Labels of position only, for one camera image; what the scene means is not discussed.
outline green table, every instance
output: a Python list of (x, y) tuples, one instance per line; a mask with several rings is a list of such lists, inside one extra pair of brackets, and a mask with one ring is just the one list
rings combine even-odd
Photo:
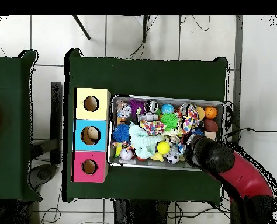
[(35, 51), (0, 57), (0, 199), (41, 201), (28, 185), (30, 71)]
[(116, 198), (211, 201), (220, 205), (221, 184), (200, 171), (110, 167), (104, 183), (71, 182), (73, 88), (104, 88), (111, 94), (224, 101), (227, 60), (128, 60), (65, 56), (63, 200)]

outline gray bin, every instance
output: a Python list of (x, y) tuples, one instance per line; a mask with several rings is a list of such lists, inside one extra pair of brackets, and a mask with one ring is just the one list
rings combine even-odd
[(226, 106), (222, 102), (217, 101), (203, 101), (203, 100), (184, 100), (184, 99), (173, 99), (173, 98), (162, 98), (162, 97), (148, 97), (148, 96), (129, 96), (121, 97), (121, 95), (116, 94), (112, 97), (110, 101), (110, 109), (112, 111), (112, 119), (109, 123), (109, 138), (108, 138), (108, 163), (111, 166), (123, 166), (123, 167), (142, 167), (149, 169), (170, 169), (170, 170), (191, 170), (191, 171), (200, 171), (196, 167), (192, 167), (186, 162), (177, 162), (176, 164), (170, 164), (166, 159), (163, 162), (154, 161), (152, 159), (147, 159), (145, 161), (139, 161), (137, 159), (132, 159), (130, 161), (123, 161), (120, 157), (115, 158), (116, 148), (112, 147), (112, 132), (116, 127), (117, 123), (117, 101), (123, 100), (126, 103), (129, 103), (131, 99), (141, 100), (146, 102), (147, 100), (155, 100), (159, 107), (165, 103), (170, 103), (174, 106), (175, 109), (180, 107), (184, 103), (192, 103), (199, 107), (213, 106), (217, 109), (217, 116), (214, 119), (217, 123), (219, 130), (217, 132), (217, 140), (221, 140), (225, 135), (225, 122), (226, 122)]

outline pink box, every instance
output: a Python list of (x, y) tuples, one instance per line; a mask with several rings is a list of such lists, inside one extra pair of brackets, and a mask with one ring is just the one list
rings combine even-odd
[[(93, 174), (87, 174), (82, 169), (86, 160), (92, 160), (97, 165)], [(75, 151), (74, 171), (72, 171), (73, 182), (102, 183), (108, 173), (106, 152), (101, 151)]]

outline brown football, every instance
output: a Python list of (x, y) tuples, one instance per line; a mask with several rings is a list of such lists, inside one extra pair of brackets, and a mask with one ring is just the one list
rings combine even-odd
[(205, 118), (203, 120), (203, 122), (204, 122), (205, 131), (217, 132), (219, 130), (219, 127), (217, 126), (217, 124), (214, 120), (210, 120), (208, 118)]

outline blue box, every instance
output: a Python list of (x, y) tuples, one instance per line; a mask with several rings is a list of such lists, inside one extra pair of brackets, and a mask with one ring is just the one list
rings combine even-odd
[[(95, 127), (101, 134), (95, 145), (87, 145), (81, 140), (81, 132), (85, 127)], [(108, 140), (108, 125), (105, 120), (76, 120), (75, 151), (106, 151)]]

